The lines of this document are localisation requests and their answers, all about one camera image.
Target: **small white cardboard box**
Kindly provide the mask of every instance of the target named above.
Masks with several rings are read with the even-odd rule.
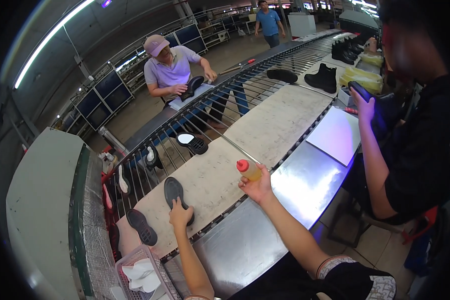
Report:
[[[338,90],[338,100],[347,107],[353,105],[353,97],[350,95],[348,87],[342,87]]]

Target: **blue polo shirt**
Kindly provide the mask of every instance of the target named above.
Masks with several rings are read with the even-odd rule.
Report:
[[[273,36],[278,34],[277,22],[280,21],[275,10],[268,10],[268,13],[264,13],[261,9],[257,13],[257,21],[261,23],[264,36]]]

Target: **yellow glue bottle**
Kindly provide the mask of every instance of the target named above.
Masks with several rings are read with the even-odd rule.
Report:
[[[240,172],[240,174],[242,174],[242,176],[247,177],[253,182],[262,177],[262,171],[251,160],[240,159],[236,162],[236,169]]]

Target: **plastic basket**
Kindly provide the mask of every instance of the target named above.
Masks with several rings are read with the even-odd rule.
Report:
[[[150,251],[150,248],[148,248],[147,245],[138,246],[131,253],[124,256],[115,264],[115,272],[126,298],[128,300],[149,300],[153,295],[153,293],[143,293],[130,290],[129,279],[122,271],[123,266],[133,266],[134,263],[144,258],[150,258],[153,269],[160,279],[160,282],[165,287],[165,293],[167,294],[168,298],[170,298],[170,300],[182,300],[180,294],[175,289],[175,286],[168,277],[168,274],[165,271],[164,266],[160,262],[160,259],[157,255],[155,255],[155,253]]]

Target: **red plastic stool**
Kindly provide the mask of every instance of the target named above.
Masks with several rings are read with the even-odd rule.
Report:
[[[433,207],[432,209],[423,213],[421,216],[417,217],[414,220],[415,225],[412,229],[411,235],[409,235],[405,230],[402,231],[402,237],[405,239],[405,241],[402,244],[405,245],[408,242],[413,241],[414,239],[416,239],[416,238],[420,237],[422,234],[424,234],[427,230],[429,230],[433,226],[433,224],[435,224],[435,220],[437,219],[437,210],[438,210],[438,206]],[[422,229],[419,232],[416,232],[420,219],[425,219],[428,224],[426,225],[426,227],[424,229]]]

